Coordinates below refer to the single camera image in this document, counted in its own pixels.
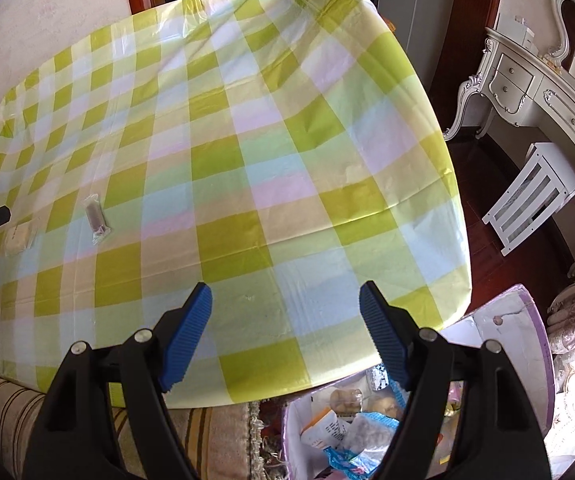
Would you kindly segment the brown bread snack packet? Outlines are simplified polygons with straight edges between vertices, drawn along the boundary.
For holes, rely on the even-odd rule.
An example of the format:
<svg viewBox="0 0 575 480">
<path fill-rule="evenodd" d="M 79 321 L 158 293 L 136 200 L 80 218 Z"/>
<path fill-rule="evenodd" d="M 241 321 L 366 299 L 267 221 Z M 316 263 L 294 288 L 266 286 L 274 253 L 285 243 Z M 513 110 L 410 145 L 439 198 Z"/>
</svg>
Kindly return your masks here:
<svg viewBox="0 0 575 480">
<path fill-rule="evenodd" d="M 403 414 L 403 408 L 389 390 L 363 392 L 359 388 L 336 388 L 329 403 L 332 411 L 346 418 L 358 413 L 380 413 L 399 419 Z"/>
</svg>

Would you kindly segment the round cracker clear bag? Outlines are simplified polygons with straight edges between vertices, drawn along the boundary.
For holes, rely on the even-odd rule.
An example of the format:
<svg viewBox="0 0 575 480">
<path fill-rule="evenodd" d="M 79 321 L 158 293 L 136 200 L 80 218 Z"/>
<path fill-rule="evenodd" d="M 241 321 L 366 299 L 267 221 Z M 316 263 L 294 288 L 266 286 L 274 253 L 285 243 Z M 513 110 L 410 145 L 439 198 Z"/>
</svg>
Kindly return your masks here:
<svg viewBox="0 0 575 480">
<path fill-rule="evenodd" d="M 34 229 L 32 221 L 16 224 L 5 235 L 4 252 L 7 257 L 18 255 L 32 245 Z"/>
</svg>

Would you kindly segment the purple white cardboard box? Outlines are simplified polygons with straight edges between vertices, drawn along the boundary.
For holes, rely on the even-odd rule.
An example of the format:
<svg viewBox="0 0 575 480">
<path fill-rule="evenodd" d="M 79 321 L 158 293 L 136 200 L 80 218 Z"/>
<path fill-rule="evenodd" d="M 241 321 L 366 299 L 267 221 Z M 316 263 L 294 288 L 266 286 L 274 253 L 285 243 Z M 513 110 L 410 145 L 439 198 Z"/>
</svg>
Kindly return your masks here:
<svg viewBox="0 0 575 480">
<path fill-rule="evenodd" d="M 449 389 L 463 382 L 464 399 L 440 478 L 550 478 L 537 415 L 502 344 L 494 339 L 479 347 L 448 342 L 453 351 Z"/>
</svg>

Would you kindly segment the purple bar clear wrapper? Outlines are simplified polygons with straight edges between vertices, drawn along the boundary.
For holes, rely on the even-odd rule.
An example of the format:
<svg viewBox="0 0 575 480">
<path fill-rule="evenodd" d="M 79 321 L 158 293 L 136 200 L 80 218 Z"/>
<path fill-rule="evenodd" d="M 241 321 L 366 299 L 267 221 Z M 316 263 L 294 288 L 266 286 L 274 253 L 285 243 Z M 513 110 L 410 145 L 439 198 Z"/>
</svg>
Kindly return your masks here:
<svg viewBox="0 0 575 480">
<path fill-rule="evenodd" d="M 109 236 L 112 230 L 106 222 L 100 196 L 92 194 L 84 200 L 84 211 L 92 231 L 92 244 L 97 245 Z"/>
</svg>

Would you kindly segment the blue cartoon snack packet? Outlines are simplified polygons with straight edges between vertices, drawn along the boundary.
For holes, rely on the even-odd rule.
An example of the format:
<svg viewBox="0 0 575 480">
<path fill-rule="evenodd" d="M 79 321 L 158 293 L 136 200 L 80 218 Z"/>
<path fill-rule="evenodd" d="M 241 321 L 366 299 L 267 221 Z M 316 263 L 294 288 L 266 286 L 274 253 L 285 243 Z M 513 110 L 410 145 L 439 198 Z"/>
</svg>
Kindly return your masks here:
<svg viewBox="0 0 575 480">
<path fill-rule="evenodd" d="M 370 479 L 380 466 L 380 461 L 362 452 L 353 454 L 348 450 L 336 450 L 336 448 L 326 448 L 327 463 L 335 469 L 345 474 L 350 480 Z"/>
</svg>

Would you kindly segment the white slatted stool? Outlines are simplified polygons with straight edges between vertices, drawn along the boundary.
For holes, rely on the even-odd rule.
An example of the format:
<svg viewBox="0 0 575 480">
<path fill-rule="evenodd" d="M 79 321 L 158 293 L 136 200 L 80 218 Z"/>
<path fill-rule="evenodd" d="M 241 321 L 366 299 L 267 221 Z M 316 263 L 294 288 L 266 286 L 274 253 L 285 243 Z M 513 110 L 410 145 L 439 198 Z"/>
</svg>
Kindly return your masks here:
<svg viewBox="0 0 575 480">
<path fill-rule="evenodd" d="M 530 145 L 511 185 L 483 217 L 506 257 L 575 196 L 575 170 L 552 142 Z"/>
</svg>

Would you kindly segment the green checkered tablecloth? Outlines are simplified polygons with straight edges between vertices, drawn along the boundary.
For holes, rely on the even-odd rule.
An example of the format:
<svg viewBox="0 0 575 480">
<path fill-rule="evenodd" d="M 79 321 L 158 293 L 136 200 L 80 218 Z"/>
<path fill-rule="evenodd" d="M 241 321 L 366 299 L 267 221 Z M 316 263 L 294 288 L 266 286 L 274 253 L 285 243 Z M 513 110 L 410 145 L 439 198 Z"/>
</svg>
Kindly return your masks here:
<svg viewBox="0 0 575 480">
<path fill-rule="evenodd" d="M 437 330 L 471 300 L 447 145 L 369 0 L 179 0 L 97 30 L 2 99 L 0 206 L 34 229 L 10 257 L 0 230 L 0 376 L 39 390 L 74 342 L 119 344 L 199 282 L 174 408 L 374 365 L 366 281 Z"/>
</svg>

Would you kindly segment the white ornate dressing table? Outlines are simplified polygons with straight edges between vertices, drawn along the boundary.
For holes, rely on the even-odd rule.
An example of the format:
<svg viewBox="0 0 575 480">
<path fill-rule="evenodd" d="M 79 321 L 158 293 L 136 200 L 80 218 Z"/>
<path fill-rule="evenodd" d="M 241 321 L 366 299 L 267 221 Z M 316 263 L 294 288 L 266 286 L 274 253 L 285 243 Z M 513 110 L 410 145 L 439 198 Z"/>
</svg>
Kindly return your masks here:
<svg viewBox="0 0 575 480">
<path fill-rule="evenodd" d="M 444 138 L 461 129 L 471 96 L 486 98 L 496 114 L 516 127 L 534 127 L 550 118 L 575 148 L 575 80 L 494 29 L 487 29 L 477 73 L 461 84 L 457 111 Z"/>
</svg>

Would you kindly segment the white wardrobe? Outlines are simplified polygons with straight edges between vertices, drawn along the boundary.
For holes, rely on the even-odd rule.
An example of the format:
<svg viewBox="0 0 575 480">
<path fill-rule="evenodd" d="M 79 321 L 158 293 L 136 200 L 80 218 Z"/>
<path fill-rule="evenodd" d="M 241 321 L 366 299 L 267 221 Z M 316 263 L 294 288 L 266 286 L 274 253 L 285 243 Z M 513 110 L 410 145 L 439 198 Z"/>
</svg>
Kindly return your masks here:
<svg viewBox="0 0 575 480">
<path fill-rule="evenodd" d="M 415 73 L 428 89 L 446 37 L 453 0 L 379 0 L 380 14 L 396 27 L 395 35 Z"/>
</svg>

